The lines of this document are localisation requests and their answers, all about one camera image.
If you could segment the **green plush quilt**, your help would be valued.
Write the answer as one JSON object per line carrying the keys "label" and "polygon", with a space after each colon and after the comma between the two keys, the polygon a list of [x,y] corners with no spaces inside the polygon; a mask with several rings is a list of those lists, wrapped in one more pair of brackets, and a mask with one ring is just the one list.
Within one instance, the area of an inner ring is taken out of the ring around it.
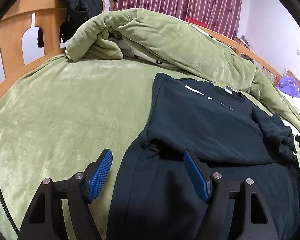
{"label": "green plush quilt", "polygon": [[300,132],[300,113],[257,65],[172,16],[143,8],[103,12],[77,29],[65,53],[72,61],[84,57],[119,60],[123,58],[120,41],[145,54],[155,64],[252,95]]}

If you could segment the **white flower-print pillow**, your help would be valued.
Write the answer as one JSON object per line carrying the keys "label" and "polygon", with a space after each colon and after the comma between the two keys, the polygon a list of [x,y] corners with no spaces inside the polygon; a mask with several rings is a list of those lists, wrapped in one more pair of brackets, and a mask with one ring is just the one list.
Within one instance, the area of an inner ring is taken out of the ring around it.
{"label": "white flower-print pillow", "polygon": [[300,98],[292,97],[284,92],[280,93],[288,100],[288,102],[295,108],[295,110],[300,113]]}

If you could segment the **red chair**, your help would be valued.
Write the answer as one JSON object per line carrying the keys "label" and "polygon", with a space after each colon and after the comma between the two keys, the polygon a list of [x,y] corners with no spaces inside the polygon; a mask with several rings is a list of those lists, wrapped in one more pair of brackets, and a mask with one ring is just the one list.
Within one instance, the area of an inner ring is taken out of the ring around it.
{"label": "red chair", "polygon": [[186,22],[191,23],[191,24],[194,24],[194,25],[197,25],[197,26],[201,26],[201,27],[203,27],[203,28],[206,28],[206,27],[207,27],[207,24],[206,24],[206,23],[201,22],[201,21],[199,21],[199,20],[195,20],[194,18],[191,18],[191,17],[189,17],[189,16],[187,16]]}

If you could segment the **green plush bed sheet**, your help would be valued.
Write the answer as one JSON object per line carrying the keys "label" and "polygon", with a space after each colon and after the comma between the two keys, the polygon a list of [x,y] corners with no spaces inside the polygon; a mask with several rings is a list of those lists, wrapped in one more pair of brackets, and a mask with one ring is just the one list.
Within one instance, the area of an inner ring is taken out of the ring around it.
{"label": "green plush bed sheet", "polygon": [[0,185],[18,225],[41,179],[67,178],[109,148],[113,165],[93,205],[106,237],[117,174],[125,152],[147,124],[159,73],[210,82],[268,110],[248,93],[128,57],[77,62],[54,57],[23,76],[0,100]]}

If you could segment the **dark navy sweatshirt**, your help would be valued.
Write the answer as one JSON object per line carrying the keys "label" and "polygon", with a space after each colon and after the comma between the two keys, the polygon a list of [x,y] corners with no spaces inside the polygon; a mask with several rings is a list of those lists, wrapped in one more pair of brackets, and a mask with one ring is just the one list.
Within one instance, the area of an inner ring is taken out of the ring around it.
{"label": "dark navy sweatshirt", "polygon": [[290,127],[241,93],[159,73],[149,119],[125,152],[110,205],[107,239],[193,239],[207,205],[184,153],[223,178],[253,179],[279,239],[300,225],[300,167]]}

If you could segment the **black jacket on bedframe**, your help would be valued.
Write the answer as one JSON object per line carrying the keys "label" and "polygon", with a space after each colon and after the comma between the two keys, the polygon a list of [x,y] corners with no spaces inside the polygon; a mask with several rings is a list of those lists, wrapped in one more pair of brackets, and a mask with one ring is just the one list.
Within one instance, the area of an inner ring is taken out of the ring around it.
{"label": "black jacket on bedframe", "polygon": [[65,43],[90,18],[103,12],[103,0],[60,0],[66,8],[66,21],[59,29],[59,42]]}

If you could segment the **purple plush toy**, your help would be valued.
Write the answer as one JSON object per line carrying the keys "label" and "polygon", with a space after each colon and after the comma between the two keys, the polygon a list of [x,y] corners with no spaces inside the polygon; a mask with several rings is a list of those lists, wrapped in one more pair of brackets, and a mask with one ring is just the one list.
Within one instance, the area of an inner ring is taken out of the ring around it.
{"label": "purple plush toy", "polygon": [[277,88],[292,97],[300,98],[300,88],[296,81],[291,76],[285,75],[283,76],[279,82],[277,83]]}

